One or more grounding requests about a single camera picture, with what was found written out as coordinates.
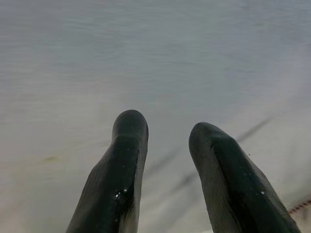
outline gray surface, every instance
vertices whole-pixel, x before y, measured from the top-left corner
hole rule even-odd
[[[63,232],[115,117],[150,140],[139,232],[209,228],[188,151],[198,121],[238,137],[286,205],[307,195],[311,3],[0,0],[0,230]]]

